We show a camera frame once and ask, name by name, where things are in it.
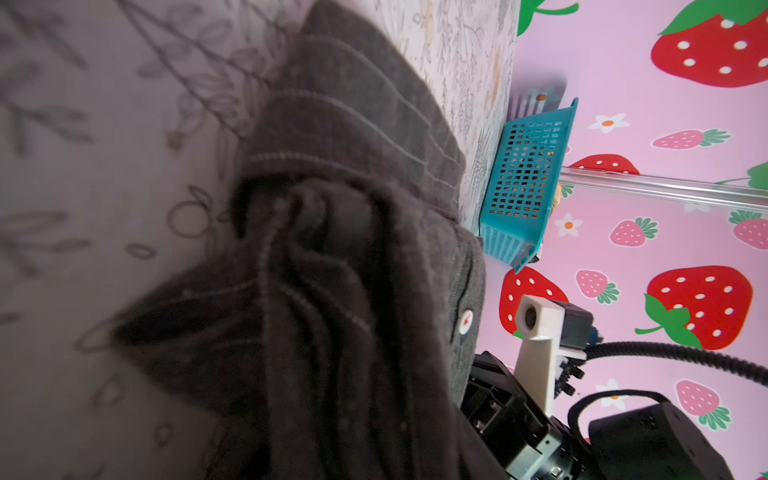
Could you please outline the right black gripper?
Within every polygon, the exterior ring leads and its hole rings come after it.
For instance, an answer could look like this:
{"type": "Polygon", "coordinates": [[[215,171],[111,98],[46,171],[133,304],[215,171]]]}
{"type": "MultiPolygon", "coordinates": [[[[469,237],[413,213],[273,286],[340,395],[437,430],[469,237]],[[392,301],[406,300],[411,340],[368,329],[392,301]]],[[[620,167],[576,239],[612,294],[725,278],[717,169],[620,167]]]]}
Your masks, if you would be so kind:
{"type": "Polygon", "coordinates": [[[510,479],[589,479],[591,456],[489,352],[474,356],[461,403],[510,479]]]}

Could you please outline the dark grey striped shirt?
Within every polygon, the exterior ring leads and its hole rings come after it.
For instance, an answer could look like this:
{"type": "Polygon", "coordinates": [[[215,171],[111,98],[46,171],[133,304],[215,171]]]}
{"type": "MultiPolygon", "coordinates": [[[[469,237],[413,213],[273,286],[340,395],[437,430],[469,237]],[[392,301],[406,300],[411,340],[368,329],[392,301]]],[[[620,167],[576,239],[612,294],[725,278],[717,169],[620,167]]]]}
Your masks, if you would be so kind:
{"type": "Polygon", "coordinates": [[[393,45],[315,3],[249,143],[238,243],[124,310],[114,348],[249,423],[247,478],[503,478],[459,409],[486,279],[464,168],[393,45]]]}

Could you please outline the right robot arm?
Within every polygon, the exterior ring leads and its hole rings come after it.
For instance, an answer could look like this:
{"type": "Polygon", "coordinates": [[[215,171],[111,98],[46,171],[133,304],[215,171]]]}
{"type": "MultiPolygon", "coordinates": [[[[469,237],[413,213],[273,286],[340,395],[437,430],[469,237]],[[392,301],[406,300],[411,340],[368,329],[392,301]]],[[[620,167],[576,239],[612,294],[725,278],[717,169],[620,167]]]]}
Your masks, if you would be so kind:
{"type": "Polygon", "coordinates": [[[461,405],[509,479],[730,479],[724,457],[686,415],[656,392],[629,390],[650,405],[593,420],[588,395],[565,422],[550,417],[495,356],[475,357],[461,405]]]}

